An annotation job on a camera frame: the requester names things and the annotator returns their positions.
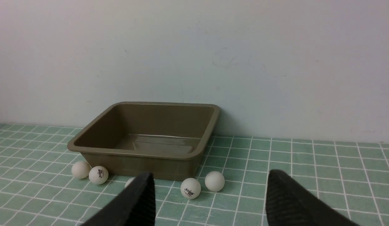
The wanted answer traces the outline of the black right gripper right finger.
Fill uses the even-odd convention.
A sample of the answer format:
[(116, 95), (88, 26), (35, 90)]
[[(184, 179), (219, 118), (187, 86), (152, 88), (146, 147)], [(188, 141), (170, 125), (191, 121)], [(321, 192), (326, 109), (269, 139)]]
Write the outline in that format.
[(265, 209), (269, 226), (357, 226), (279, 169), (269, 171)]

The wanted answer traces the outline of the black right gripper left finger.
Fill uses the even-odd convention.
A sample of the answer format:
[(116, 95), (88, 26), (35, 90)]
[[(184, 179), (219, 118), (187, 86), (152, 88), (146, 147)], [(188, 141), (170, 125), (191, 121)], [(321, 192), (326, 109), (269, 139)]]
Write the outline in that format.
[(140, 173), (110, 203), (83, 226), (154, 226), (155, 183), (150, 172)]

